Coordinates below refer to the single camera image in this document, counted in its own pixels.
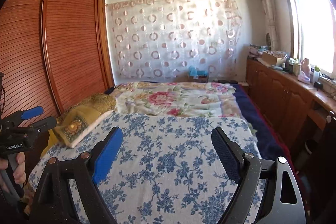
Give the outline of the left hand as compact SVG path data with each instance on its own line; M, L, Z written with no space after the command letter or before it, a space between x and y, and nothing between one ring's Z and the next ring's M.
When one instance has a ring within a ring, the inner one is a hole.
M17 167L13 171L13 176L16 184L23 184L26 180L26 173L25 173L25 154L24 152L17 153L16 155L16 162ZM0 170L6 170L9 166L9 162L6 159L0 159ZM1 189L5 192L10 193L10 189L8 188L7 183L3 179L1 174Z

